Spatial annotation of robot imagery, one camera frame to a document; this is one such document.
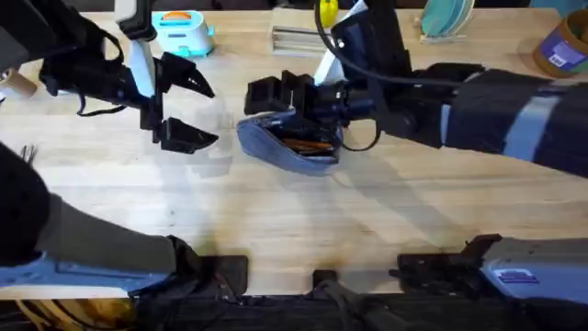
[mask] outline yellow object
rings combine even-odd
[[[334,25],[339,13],[339,2],[337,0],[321,0],[321,23],[323,28]]]

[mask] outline black cable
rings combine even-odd
[[[349,152],[367,152],[370,149],[376,147],[376,145],[379,143],[379,138],[381,138],[381,136],[382,136],[382,130],[378,127],[378,124],[376,124],[376,137],[374,138],[374,141],[371,142],[367,147],[351,148],[351,147],[347,146],[345,144],[345,142],[343,142],[342,145],[343,145],[343,148],[345,148]]]
[[[57,306],[57,308],[59,308],[59,310],[61,310],[62,313],[66,314],[67,317],[71,318],[74,322],[76,322],[82,328],[89,328],[89,329],[97,330],[97,331],[123,331],[123,330],[128,330],[128,329],[134,327],[134,325],[129,325],[126,327],[104,327],[104,326],[90,325],[87,322],[79,319],[77,316],[72,314],[70,311],[68,311],[67,308],[65,308],[61,302],[59,302],[57,300],[51,300],[51,302],[53,304],[55,304],[55,306]]]
[[[335,46],[327,37],[326,32],[324,31],[324,27],[321,23],[321,0],[315,0],[314,2],[314,23],[316,24],[317,31],[319,33],[319,37],[321,37],[324,46],[339,60],[342,64],[348,66],[349,68],[364,74],[368,77],[375,78],[381,81],[394,83],[394,84],[403,84],[403,85],[411,85],[411,86],[422,86],[422,85],[430,85],[430,86],[447,86],[447,87],[454,87],[459,88],[462,87],[463,83],[452,82],[448,80],[439,80],[439,79],[421,79],[421,78],[406,78],[406,77],[397,77],[397,76],[390,76],[386,74],[379,74],[373,72],[371,70],[364,69],[357,64],[353,63],[351,60],[344,57],[344,55],[337,50]]]
[[[121,112],[122,110],[127,108],[126,106],[116,106],[112,109],[101,109],[101,110],[95,110],[95,111],[92,111],[89,113],[84,113],[85,95],[79,88],[77,90],[78,90],[78,96],[80,97],[80,108],[78,109],[76,114],[79,117],[94,117],[94,116],[98,116],[98,115],[116,114],[116,113]]]

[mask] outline cylindrical container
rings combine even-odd
[[[535,49],[533,59],[545,73],[569,78],[588,72],[588,9],[569,14]]]
[[[0,93],[7,97],[31,98],[37,92],[35,83],[14,69],[8,69],[0,74]]]

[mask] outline black mount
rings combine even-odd
[[[498,234],[479,235],[458,254],[403,254],[390,275],[405,293],[452,295],[477,300],[498,293],[481,274],[484,255],[502,240]]]

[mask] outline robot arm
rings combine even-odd
[[[6,0],[6,20],[0,23],[0,69],[43,59],[40,81],[57,96],[67,91],[80,96],[80,116],[114,113],[125,107],[141,112],[141,129],[153,133],[163,150],[193,154],[215,143],[218,136],[175,118],[164,118],[163,94],[172,86],[214,97],[204,76],[191,61],[164,53],[152,57],[149,41],[156,36],[151,24],[153,0],[118,0],[116,19],[129,37],[129,66],[119,41],[59,0]],[[105,40],[113,42],[119,57],[107,59]],[[84,113],[85,98],[116,105],[110,110]]]
[[[341,128],[354,120],[374,120],[376,140],[368,148],[385,133],[435,148],[503,154],[588,177],[588,146],[582,143],[588,135],[588,113],[582,110],[587,84],[560,86],[465,63],[415,71],[394,7],[385,1],[370,1],[366,11],[331,33],[337,40],[333,53],[345,58],[346,80],[316,86],[307,75],[285,72],[281,80],[252,82],[245,114],[265,114],[239,126],[248,154],[291,171],[323,171],[325,156],[329,165],[338,162]],[[276,144],[276,138],[327,143],[330,150],[318,150],[318,160],[298,146]]]
[[[115,20],[130,40],[129,68],[144,97],[155,95],[155,63],[149,41],[157,37],[151,24],[153,0],[117,0]]]

